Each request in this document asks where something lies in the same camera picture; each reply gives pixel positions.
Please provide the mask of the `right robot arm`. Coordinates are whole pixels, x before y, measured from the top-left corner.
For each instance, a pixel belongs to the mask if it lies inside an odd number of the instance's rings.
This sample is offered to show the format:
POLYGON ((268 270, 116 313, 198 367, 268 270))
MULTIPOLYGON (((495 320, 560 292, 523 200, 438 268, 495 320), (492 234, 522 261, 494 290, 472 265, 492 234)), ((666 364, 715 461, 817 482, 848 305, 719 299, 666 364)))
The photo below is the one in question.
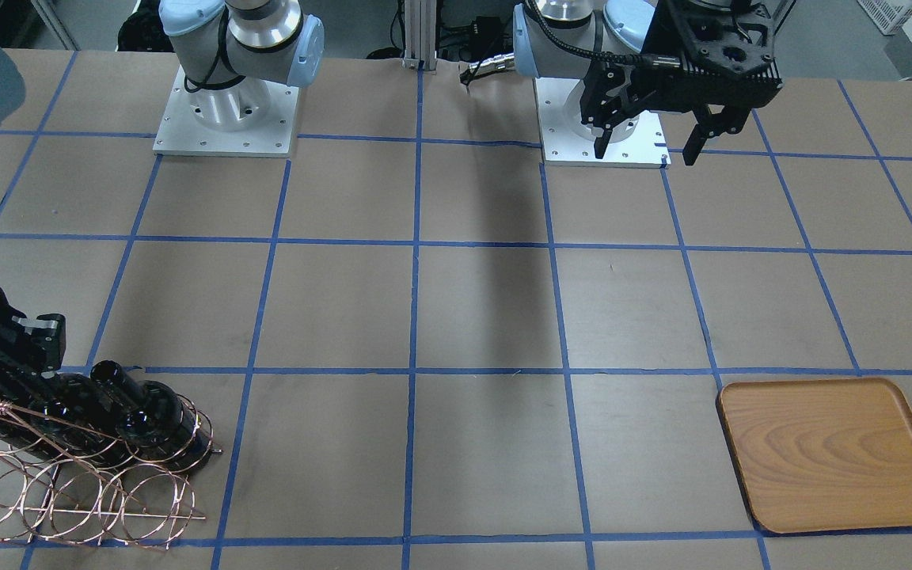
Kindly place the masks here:
MULTIPOLYGON (((311 86, 325 51, 325 26, 297 1, 160 1, 157 16, 180 58, 187 93, 231 93, 264 81, 311 86)), ((21 72, 0 48, 0 123, 24 100, 21 72)), ((30 339, 23 313, 2 288, 0 345, 0 372, 21 378, 57 371, 64 353, 30 339)))

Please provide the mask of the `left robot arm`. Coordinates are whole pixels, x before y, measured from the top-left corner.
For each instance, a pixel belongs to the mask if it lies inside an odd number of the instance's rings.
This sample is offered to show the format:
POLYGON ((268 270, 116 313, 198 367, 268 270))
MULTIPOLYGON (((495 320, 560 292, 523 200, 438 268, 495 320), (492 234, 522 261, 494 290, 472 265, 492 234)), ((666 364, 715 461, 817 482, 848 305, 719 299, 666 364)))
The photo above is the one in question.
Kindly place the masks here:
POLYGON ((665 169, 661 115, 691 113, 693 165, 781 91, 775 32, 762 1, 521 2, 515 66, 534 82, 545 162, 665 169))

